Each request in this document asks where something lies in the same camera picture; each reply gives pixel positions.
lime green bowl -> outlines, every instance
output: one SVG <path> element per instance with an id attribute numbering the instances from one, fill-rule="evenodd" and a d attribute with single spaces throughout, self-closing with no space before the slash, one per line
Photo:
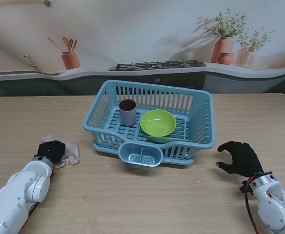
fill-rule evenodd
<path id="1" fill-rule="evenodd" d="M 164 137 L 174 131 L 176 119 L 168 111 L 152 110 L 142 116 L 141 128 L 148 135 Z"/>

gas stove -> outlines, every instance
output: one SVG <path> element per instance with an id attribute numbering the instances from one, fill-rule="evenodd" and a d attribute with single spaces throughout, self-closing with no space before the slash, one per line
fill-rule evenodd
<path id="1" fill-rule="evenodd" d="M 205 67 L 203 62 L 194 60 L 186 61 L 164 61 L 164 62 L 141 62 L 131 64 L 118 64 L 116 67 L 111 67 L 110 71 L 144 71 L 154 69 L 167 68 L 184 68 L 184 67 Z"/>

wall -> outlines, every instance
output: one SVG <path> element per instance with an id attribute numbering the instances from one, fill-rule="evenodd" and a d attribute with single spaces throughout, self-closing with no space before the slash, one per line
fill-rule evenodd
<path id="1" fill-rule="evenodd" d="M 247 15 L 250 30 L 274 30 L 257 53 L 285 66 L 285 0 L 0 0 L 0 71 L 32 70 L 30 54 L 44 72 L 65 70 L 62 37 L 78 39 L 81 66 L 168 59 L 209 62 L 215 38 L 203 20 L 230 8 Z M 239 50 L 238 43 L 234 51 Z"/>

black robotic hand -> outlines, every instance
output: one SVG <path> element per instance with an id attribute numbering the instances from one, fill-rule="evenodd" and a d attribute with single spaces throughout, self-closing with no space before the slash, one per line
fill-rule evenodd
<path id="1" fill-rule="evenodd" d="M 263 173 L 261 163 L 254 150 L 247 143 L 229 141 L 217 149 L 219 152 L 227 150 L 232 156 L 232 164 L 217 162 L 216 165 L 229 174 L 239 174 L 250 177 L 256 173 Z"/>
<path id="2" fill-rule="evenodd" d="M 39 150 L 37 151 L 38 157 L 45 157 L 53 163 L 61 161 L 64 154 L 65 144 L 58 140 L 48 141 L 40 144 Z"/>

white cloth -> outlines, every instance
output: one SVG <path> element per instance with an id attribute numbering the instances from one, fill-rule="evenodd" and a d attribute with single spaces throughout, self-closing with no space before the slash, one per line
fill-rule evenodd
<path id="1" fill-rule="evenodd" d="M 64 155 L 62 156 L 62 159 L 60 162 L 55 164 L 56 169 L 59 169 L 61 167 L 64 167 L 68 164 L 78 164 L 80 162 L 80 153 L 79 153 L 79 146 L 76 144 L 71 143 L 70 141 L 67 141 L 65 139 L 57 138 L 52 135 L 45 135 L 41 137 L 41 142 L 48 142 L 58 140 L 65 144 L 65 150 Z"/>

